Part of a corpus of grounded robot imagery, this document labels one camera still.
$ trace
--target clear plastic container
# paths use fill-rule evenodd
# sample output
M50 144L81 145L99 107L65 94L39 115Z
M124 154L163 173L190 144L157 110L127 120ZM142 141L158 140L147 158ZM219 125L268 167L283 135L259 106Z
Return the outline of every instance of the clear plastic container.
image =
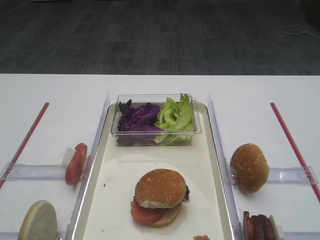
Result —
M175 130L172 128L157 128L144 130L139 126L135 126L127 131L119 130L119 121L122 113L120 104L126 104L131 100L130 107L134 109L147 104L158 105L160 111L164 109L165 103L168 98L174 102L179 102L181 94L151 94L151 95L119 95L116 101L115 114L111 126L111 134L115 140L117 146L185 146L192 145L194 135L202 132L198 114L197 101L190 94L187 94L189 98L189 106L192 113L191 126L189 125L188 130L184 127L181 130ZM161 113L159 112L156 116L156 120L159 120Z

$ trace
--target bottom bun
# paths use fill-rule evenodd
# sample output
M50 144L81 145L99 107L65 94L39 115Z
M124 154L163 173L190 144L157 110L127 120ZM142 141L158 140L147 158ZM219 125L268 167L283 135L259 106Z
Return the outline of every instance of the bottom bun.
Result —
M182 209L182 202L180 202L175 207L168 209L168 211L159 221L156 221L154 223L148 223L147 225L152 227L163 227L163 226L169 225L177 218L181 209Z

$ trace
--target top bun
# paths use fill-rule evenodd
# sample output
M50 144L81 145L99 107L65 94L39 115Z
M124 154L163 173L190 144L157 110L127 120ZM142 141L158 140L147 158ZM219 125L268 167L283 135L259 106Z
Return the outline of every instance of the top bun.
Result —
M135 199L143 208L173 208L186 194L181 174L170 169L155 169L140 178L135 186Z
M261 149L247 143L238 147L230 162L238 186L246 194L259 191L267 182L269 166Z

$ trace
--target white tray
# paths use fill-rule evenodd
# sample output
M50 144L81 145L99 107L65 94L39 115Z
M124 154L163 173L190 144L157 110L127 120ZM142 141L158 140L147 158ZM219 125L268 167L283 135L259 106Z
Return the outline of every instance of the white tray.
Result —
M206 106L198 103L203 130L191 146L116 146L110 134L114 111L115 104L108 110L74 229L68 230L72 239L232 239ZM173 223L160 228L138 224L130 213L137 181L156 168L179 171L190 188L190 202L183 203Z

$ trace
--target burger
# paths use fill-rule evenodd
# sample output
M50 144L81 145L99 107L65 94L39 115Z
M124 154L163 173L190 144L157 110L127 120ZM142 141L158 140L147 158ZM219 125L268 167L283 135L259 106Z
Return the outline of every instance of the burger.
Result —
M189 202L189 193L179 172L170 169L147 172L135 186L131 215L141 224L166 226L177 218L182 202Z
M269 166L260 147L247 143L238 147L230 162L235 181L245 194L259 191L269 177Z

